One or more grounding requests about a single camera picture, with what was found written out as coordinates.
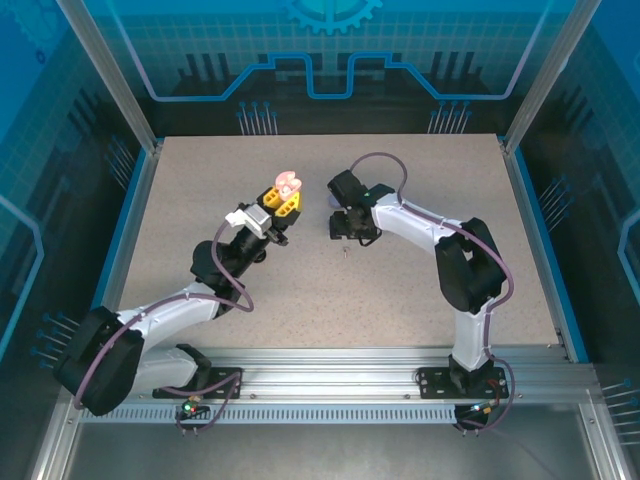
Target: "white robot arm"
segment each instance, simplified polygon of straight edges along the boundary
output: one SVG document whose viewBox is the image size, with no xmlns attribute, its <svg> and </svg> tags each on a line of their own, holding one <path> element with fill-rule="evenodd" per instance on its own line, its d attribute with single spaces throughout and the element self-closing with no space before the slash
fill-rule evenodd
<svg viewBox="0 0 640 480">
<path fill-rule="evenodd" d="M 154 347 L 231 308 L 253 310 L 237 279 L 266 258 L 270 243 L 288 243 L 284 231 L 300 215 L 300 186 L 294 172 L 284 172 L 256 202 L 227 215 L 213 242 L 195 248 L 191 272 L 196 281 L 186 288 L 131 310 L 90 311 L 54 365 L 54 377 L 94 415 L 110 412 L 132 392 L 168 386 L 193 391 L 217 383 L 211 363 L 195 348 Z M 243 228 L 229 244 L 218 242 L 228 225 Z M 248 307 L 237 303 L 241 294 Z"/>
<path fill-rule="evenodd" d="M 471 382 L 475 372 L 489 362 L 484 345 L 486 312 L 506 277 L 485 252 L 444 224 L 481 238 L 497 253 L 484 222 L 472 219 L 462 223 L 404 200 L 401 203 L 392 188 L 379 184 L 368 189 L 351 170 L 334 177 L 328 187 L 344 209 L 331 216 L 332 239 L 346 237 L 369 246 L 383 232 L 391 232 L 436 257 L 441 291 L 454 310 L 451 368 L 458 377 L 466 377 L 458 379 L 461 385 Z M 465 253 L 472 253 L 472 258 L 467 259 Z"/>
<path fill-rule="evenodd" d="M 431 255 L 435 256 L 436 245 L 442 238 L 455 235 L 453 230 L 443 227 L 442 223 L 446 221 L 457 226 L 461 225 L 458 220 L 445 219 L 410 202 L 405 201 L 403 205 L 404 207 L 400 205 L 395 193 L 386 194 L 371 209 L 374 225 L 383 232 L 395 233 L 409 240 Z M 439 220 L 439 223 L 419 217 L 409 211 L 406 206 Z M 492 301 L 493 298 L 489 298 L 475 314 L 454 308 L 456 337 L 451 354 L 453 359 L 467 371 L 480 368 L 488 360 L 484 353 L 482 336 L 486 310 Z"/>
</svg>

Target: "metal bracket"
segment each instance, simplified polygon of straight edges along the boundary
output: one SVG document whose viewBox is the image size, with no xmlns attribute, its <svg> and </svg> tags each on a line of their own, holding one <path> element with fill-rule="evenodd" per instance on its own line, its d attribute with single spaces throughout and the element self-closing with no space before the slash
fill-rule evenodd
<svg viewBox="0 0 640 480">
<path fill-rule="evenodd" d="M 234 392 L 231 394 L 232 400 L 240 398 L 240 386 L 242 385 L 242 369 L 238 367 L 211 367 L 209 371 L 209 381 L 207 385 L 214 385 L 221 382 L 225 378 L 229 378 L 231 375 L 240 373 L 240 380 L 237 382 Z M 211 392 L 203 395 L 202 397 L 209 400 L 224 400 L 229 394 L 229 390 L 233 387 L 234 382 L 225 383 L 222 387 L 212 390 Z M 165 392 L 161 389 L 153 391 L 153 398 L 182 398 L 180 395 L 174 395 L 173 393 Z"/>
<path fill-rule="evenodd" d="M 497 388 L 490 385 L 495 381 Z M 416 373 L 416 383 L 420 388 L 420 398 L 423 400 L 434 399 L 478 399 L 491 400 L 496 398 L 508 398 L 509 389 L 504 375 L 504 369 L 493 367 L 487 370 L 475 382 L 475 386 L 470 388 L 466 394 L 462 394 L 460 389 L 451 379 L 449 368 L 425 367 L 419 368 Z"/>
</svg>

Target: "glass panel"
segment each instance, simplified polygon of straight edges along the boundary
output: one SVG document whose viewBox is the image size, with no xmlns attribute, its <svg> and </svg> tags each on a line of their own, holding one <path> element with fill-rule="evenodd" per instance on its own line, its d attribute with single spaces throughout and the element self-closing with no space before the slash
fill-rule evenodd
<svg viewBox="0 0 640 480">
<path fill-rule="evenodd" d="M 60 390 L 50 367 L 73 328 L 57 313 L 89 308 L 140 147 L 55 2 L 1 2 L 3 12 L 0 465 L 9 480 L 25 478 L 39 450 Z"/>
<path fill-rule="evenodd" d="M 159 135 L 503 133 L 573 4 L 88 2 Z"/>
<path fill-rule="evenodd" d="M 640 4 L 602 2 L 521 146 L 604 386 L 640 381 L 639 16 Z M 608 393 L 620 431 L 637 430 L 633 392 Z"/>
</svg>

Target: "gray work surface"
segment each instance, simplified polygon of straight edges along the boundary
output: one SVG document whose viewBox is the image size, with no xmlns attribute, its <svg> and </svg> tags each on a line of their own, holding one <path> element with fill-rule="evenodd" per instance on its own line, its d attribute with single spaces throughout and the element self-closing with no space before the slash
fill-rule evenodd
<svg viewBox="0 0 640 480">
<path fill-rule="evenodd" d="M 596 478 L 576 411 L 515 407 L 466 438 L 451 425 L 83 425 L 67 480 L 562 480 Z"/>
<path fill-rule="evenodd" d="M 409 169 L 404 196 L 435 213 L 483 219 L 516 281 L 493 317 L 494 344 L 557 338 L 495 135 L 340 135 L 167 138 L 155 174 L 120 308 L 151 303 L 193 281 L 194 247 L 211 239 L 239 202 L 251 202 L 284 170 L 303 181 L 304 210 L 287 247 L 242 277 L 251 314 L 232 311 L 167 344 L 225 347 L 452 345 L 453 311 L 439 290 L 435 258 L 386 234 L 368 248 L 329 239 L 327 182 L 372 151 Z M 396 187 L 398 165 L 360 164 L 369 187 Z M 224 237 L 227 241 L 232 232 Z M 349 247 L 345 258 L 343 247 Z"/>
</svg>

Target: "blue edge trim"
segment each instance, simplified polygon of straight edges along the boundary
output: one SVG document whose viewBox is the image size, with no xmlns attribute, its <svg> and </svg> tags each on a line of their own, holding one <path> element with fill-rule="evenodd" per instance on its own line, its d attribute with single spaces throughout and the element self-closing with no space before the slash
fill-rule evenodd
<svg viewBox="0 0 640 480">
<path fill-rule="evenodd" d="M 131 175 L 131 181 L 129 182 L 129 187 L 127 188 L 127 195 L 124 197 L 124 202 L 122 204 L 122 210 L 120 210 L 120 216 L 118 217 L 116 229 L 113 232 L 113 237 L 111 237 L 111 245 L 109 245 L 107 258 L 105 258 L 104 266 L 102 267 L 102 273 L 100 274 L 100 280 L 98 280 L 96 293 L 93 296 L 93 302 L 91 302 L 91 309 L 97 308 L 102 305 L 104 294 L 107 289 L 107 283 L 109 282 L 109 277 L 111 276 L 111 270 L 113 269 L 113 264 L 116 260 L 116 253 L 118 252 L 120 241 L 122 240 L 122 235 L 124 233 L 124 226 L 127 223 L 127 218 L 129 217 L 129 212 L 131 210 L 131 204 L 133 203 L 133 196 L 135 195 L 136 189 L 138 188 L 140 175 L 142 173 L 142 167 L 144 166 L 144 163 L 146 161 L 147 152 L 142 148 L 140 149 L 140 154 L 138 155 L 136 166 L 133 169 L 133 174 Z"/>
<path fill-rule="evenodd" d="M 584 341 L 582 340 L 582 334 L 580 333 L 580 328 L 578 327 L 578 322 L 576 320 L 575 313 L 573 312 L 571 301 L 569 300 L 569 293 L 567 292 L 567 287 L 564 284 L 562 273 L 560 273 L 558 259 L 556 258 L 556 254 L 553 251 L 551 237 L 549 236 L 549 232 L 547 231 L 547 227 L 544 223 L 544 217 L 542 216 L 540 205 L 538 204 L 538 201 L 536 199 L 536 193 L 533 189 L 533 183 L 531 182 L 529 170 L 527 169 L 527 165 L 524 161 L 524 156 L 522 155 L 520 147 L 516 149 L 515 153 L 516 161 L 518 162 L 518 168 L 520 169 L 520 174 L 522 175 L 522 180 L 524 182 L 524 188 L 527 192 L 529 203 L 531 204 L 531 210 L 533 210 L 533 217 L 536 222 L 536 226 L 538 227 L 538 231 L 540 232 L 540 238 L 542 239 L 544 253 L 547 256 L 549 266 L 551 267 L 551 275 L 553 277 L 553 282 L 555 284 L 556 290 L 558 291 L 560 306 L 562 307 L 562 311 L 564 312 L 564 316 L 567 321 L 567 328 L 569 329 L 569 332 L 567 333 L 571 337 L 570 340 L 576 352 L 576 360 L 580 363 L 588 363 L 589 356 L 587 355 L 587 350 L 584 346 Z"/>
</svg>

